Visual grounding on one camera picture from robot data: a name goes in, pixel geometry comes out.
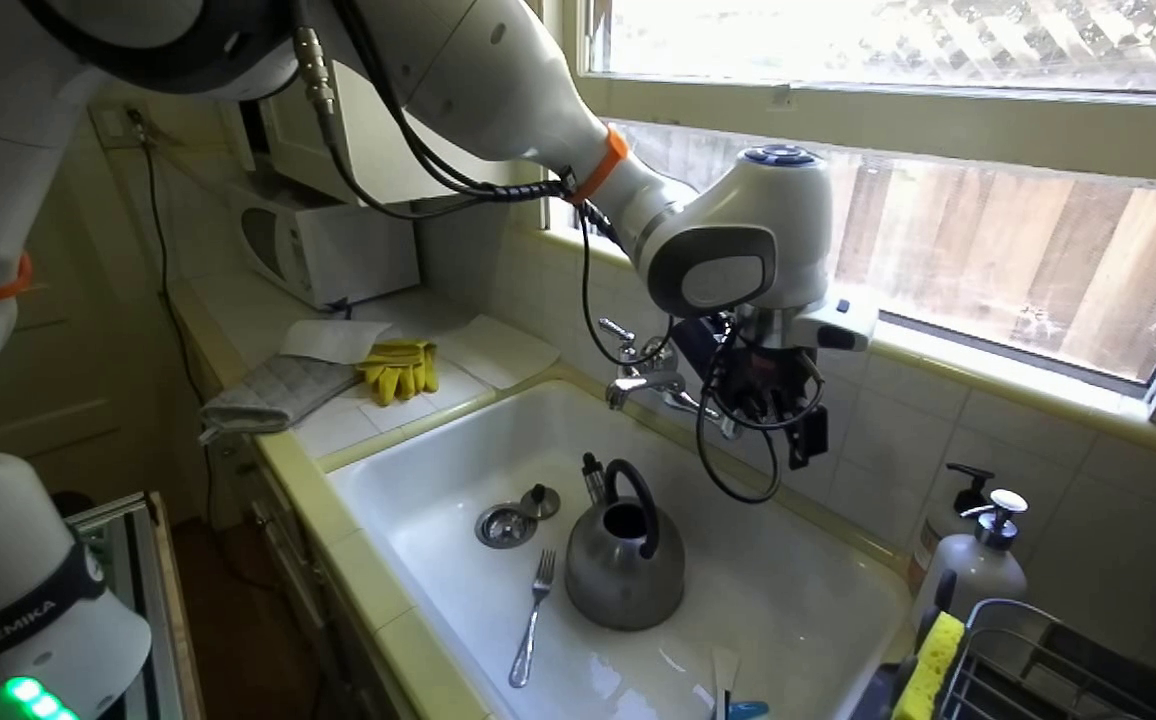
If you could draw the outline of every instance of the sink basin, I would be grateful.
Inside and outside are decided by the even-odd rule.
[[[568,546],[588,510],[578,457],[631,462],[688,549],[688,596],[646,634],[583,620],[554,580],[541,608],[526,690],[507,665],[541,549]],[[532,486],[558,511],[519,549],[485,549],[474,517]],[[707,715],[711,658],[737,658],[737,699],[772,715],[846,715],[909,608],[894,574],[781,510],[723,499],[695,457],[576,385],[546,382],[331,473],[433,635],[472,677],[491,715]]]

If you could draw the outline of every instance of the tile backsplash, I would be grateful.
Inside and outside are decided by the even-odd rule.
[[[613,376],[578,320],[578,252],[537,239],[507,212],[423,227],[423,278]],[[594,263],[591,304],[626,330],[664,330],[626,269]],[[833,452],[789,490],[912,551],[932,499],[960,486],[945,463],[984,463],[1032,503],[1014,546],[1032,601],[1156,665],[1156,448],[874,352],[828,355],[822,403]]]

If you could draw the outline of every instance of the kettle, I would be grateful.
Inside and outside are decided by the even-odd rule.
[[[591,510],[568,537],[564,584],[572,604],[619,634],[668,620],[685,604],[685,542],[657,510],[644,478],[626,462],[608,468],[583,452]]]

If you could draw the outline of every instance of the soap dispenser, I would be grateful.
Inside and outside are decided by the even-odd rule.
[[[984,486],[992,479],[992,468],[975,468],[975,463],[945,463],[945,468],[954,473],[960,479],[949,479],[927,503],[927,517],[912,549],[912,561],[918,565],[918,574],[932,570],[937,546],[945,537],[970,530],[966,511],[987,510]]]
[[[1022,596],[1029,580],[1014,546],[1014,517],[1029,511],[1021,491],[996,490],[984,510],[966,510],[975,517],[975,537],[945,537],[937,546],[932,570],[915,596],[915,627],[937,620],[937,613],[951,613],[966,620],[970,608],[987,596]]]

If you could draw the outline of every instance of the black cable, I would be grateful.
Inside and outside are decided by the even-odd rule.
[[[158,181],[155,181],[155,160],[152,160],[148,140],[141,144],[141,151],[144,151],[148,215],[152,215],[152,232],[155,232],[155,246],[158,246],[158,290],[155,290],[155,298],[158,298],[158,304],[167,311],[185,382],[189,382],[193,395],[204,402],[204,385],[193,376],[185,326],[181,326],[177,304],[170,304],[170,250],[167,250],[167,232],[165,232]]]
[[[353,0],[334,0],[334,16],[342,26],[342,38],[353,41],[353,47],[360,51],[363,62],[363,74],[379,95],[379,104],[389,107],[389,116],[394,119],[407,151],[416,155],[416,164],[439,181],[445,189],[460,193],[460,198],[472,198],[472,201],[488,201],[488,203],[517,203],[517,201],[543,201],[543,198],[564,198],[568,189],[564,183],[550,183],[550,181],[541,181],[541,183],[485,183],[485,181],[467,181],[460,167],[451,167],[439,151],[433,151],[418,131],[407,124],[392,85],[389,85],[389,74],[382,74],[382,62],[377,57],[377,44],[370,44],[370,28],[363,19],[363,13],[353,6]]]
[[[158,176],[155,176],[152,144],[141,140],[141,151],[144,151],[148,215],[152,215],[152,232],[155,232],[155,250],[158,250],[158,290],[155,290],[155,298],[158,298],[158,304],[165,304],[165,311],[167,311],[185,382],[189,382],[189,390],[193,390],[193,395],[197,395],[197,403],[199,403],[199,402],[204,402],[204,390],[199,390],[199,382],[197,382],[197,374],[193,374],[193,362],[189,362],[185,320],[181,320],[181,311],[177,311],[177,304],[170,304],[170,246],[167,246],[167,232],[165,232]],[[207,546],[211,546],[217,557],[221,557],[221,570],[225,570],[237,584],[247,584],[247,587],[254,587],[254,591],[269,591],[269,596],[274,596],[274,601],[283,604],[283,613],[292,613],[288,591],[280,591],[280,587],[271,587],[271,584],[265,584],[265,580],[253,580],[253,578],[239,574],[237,561],[225,551],[225,546],[221,546],[221,537],[217,537],[217,530],[211,530],[211,503],[217,503],[211,495],[217,495],[217,468],[211,468],[211,452],[204,448],[204,534],[207,534]]]
[[[695,457],[701,457],[701,468],[705,468],[705,478],[711,479],[711,490],[721,490],[729,499],[737,499],[737,503],[768,503],[768,499],[775,495],[775,490],[781,490],[781,457],[775,457],[772,433],[760,433],[764,445],[768,445],[772,479],[768,479],[768,490],[755,491],[755,495],[737,491],[737,490],[711,468],[711,462],[707,462],[707,440],[705,440],[705,421],[707,421],[707,414],[705,414],[705,409],[707,409],[707,402],[711,402],[711,394],[716,394],[721,365],[723,365],[723,355],[729,355],[731,348],[737,348],[737,332],[729,332],[729,340],[721,343],[721,352],[716,352],[711,365],[705,368],[701,409],[695,409]]]
[[[321,44],[306,28],[306,16],[302,16],[302,6],[292,0],[292,26],[297,26],[297,57],[298,57],[298,76],[306,85],[306,107],[315,116],[315,130],[321,130],[321,140],[331,155],[331,167],[334,176],[346,183],[346,193],[354,201],[363,201],[367,207],[377,207],[379,215],[392,215],[392,219],[433,219],[433,215],[445,215],[445,212],[456,212],[456,207],[439,207],[439,212],[394,212],[389,203],[379,203],[353,173],[346,155],[342,155],[342,140],[334,135],[334,113],[331,113],[331,102],[328,102],[328,85],[331,85],[331,68],[328,62],[321,57]]]
[[[591,348],[599,348],[599,355],[603,355],[608,365],[624,368],[624,362],[619,362],[616,352],[608,352],[608,343],[603,343],[599,332],[591,330],[591,307],[588,307],[588,278],[591,278],[591,273],[588,273],[588,269],[591,269],[588,223],[599,223],[603,235],[613,235],[613,232],[603,227],[603,219],[599,219],[594,207],[572,203],[572,212],[576,212],[576,223],[578,223],[578,315],[583,315],[583,332],[588,332]],[[668,326],[664,326],[659,340],[657,340],[644,355],[637,355],[637,362],[641,362],[641,365],[651,365],[664,348],[668,348]]]
[[[603,343],[599,332],[591,330],[591,307],[588,307],[588,263],[591,263],[588,215],[583,215],[578,203],[572,203],[572,212],[576,212],[576,219],[578,219],[578,315],[583,315],[583,332],[588,332],[591,348],[594,348],[608,365],[624,368],[624,362],[619,362],[616,352],[608,352],[608,343]]]

